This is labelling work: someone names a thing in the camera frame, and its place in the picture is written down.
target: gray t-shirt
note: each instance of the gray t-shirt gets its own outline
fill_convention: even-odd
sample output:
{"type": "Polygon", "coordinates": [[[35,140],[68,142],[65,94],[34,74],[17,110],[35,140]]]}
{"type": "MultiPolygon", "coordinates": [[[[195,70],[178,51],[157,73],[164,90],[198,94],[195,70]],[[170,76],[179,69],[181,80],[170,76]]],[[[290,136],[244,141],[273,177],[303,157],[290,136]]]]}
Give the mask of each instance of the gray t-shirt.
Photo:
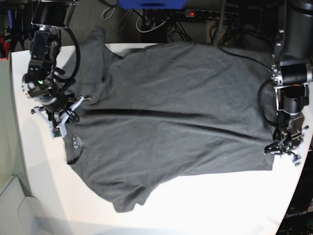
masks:
{"type": "MultiPolygon", "coordinates": [[[[68,123],[67,162],[117,212],[143,205],[181,175],[271,170],[272,130],[257,107],[268,72],[209,45],[173,43],[121,59],[97,28],[81,45],[76,95],[90,95],[68,123]]],[[[232,50],[269,64],[270,55],[232,50]]],[[[65,71],[70,75],[73,56],[65,71]]],[[[264,96],[275,114],[272,95],[264,96]]]]}

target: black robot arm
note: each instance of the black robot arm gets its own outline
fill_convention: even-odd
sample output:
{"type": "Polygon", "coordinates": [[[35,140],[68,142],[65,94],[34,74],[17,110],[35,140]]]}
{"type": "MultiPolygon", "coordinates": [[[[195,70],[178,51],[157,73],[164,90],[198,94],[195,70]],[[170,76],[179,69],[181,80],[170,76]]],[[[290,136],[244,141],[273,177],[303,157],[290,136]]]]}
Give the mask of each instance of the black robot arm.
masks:
{"type": "Polygon", "coordinates": [[[304,115],[309,104],[313,55],[313,0],[287,0],[279,12],[279,32],[275,46],[272,80],[276,91],[277,126],[274,143],[265,153],[300,157],[294,150],[303,140],[304,115]]]}
{"type": "Polygon", "coordinates": [[[75,83],[80,65],[79,45],[68,28],[76,4],[77,0],[42,0],[38,3],[32,19],[32,24],[38,26],[39,30],[35,32],[30,47],[31,60],[28,72],[23,77],[22,89],[29,98],[34,98],[42,104],[42,107],[36,107],[32,113],[38,110],[47,112],[49,121],[53,123],[51,131],[54,137],[62,135],[58,127],[62,118],[79,120],[71,106],[80,98],[74,94],[65,95],[65,91],[75,83]],[[61,50],[61,30],[70,35],[76,50],[75,70],[67,79],[58,76],[64,75],[65,72],[56,64],[61,50]]]}

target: table surface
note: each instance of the table surface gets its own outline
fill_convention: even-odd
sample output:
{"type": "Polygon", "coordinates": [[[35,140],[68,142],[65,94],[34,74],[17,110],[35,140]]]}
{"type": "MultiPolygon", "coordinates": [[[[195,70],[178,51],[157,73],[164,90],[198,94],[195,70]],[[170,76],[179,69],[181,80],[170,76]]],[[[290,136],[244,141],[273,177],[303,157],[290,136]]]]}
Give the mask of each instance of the table surface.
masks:
{"type": "MultiPolygon", "coordinates": [[[[145,46],[107,45],[121,55],[145,46]]],[[[63,47],[58,67],[73,52],[74,47],[63,47]]],[[[42,203],[55,234],[276,234],[303,168],[303,164],[295,167],[289,157],[275,157],[273,171],[178,177],[157,187],[144,206],[116,213],[111,203],[92,192],[66,164],[63,140],[52,140],[47,124],[30,114],[39,104],[27,99],[21,89],[29,60],[29,51],[12,54],[19,130],[32,194],[42,203]]],[[[313,105],[303,113],[304,125],[310,126],[313,105]]],[[[310,126],[300,148],[303,160],[312,135],[310,126]]]]}

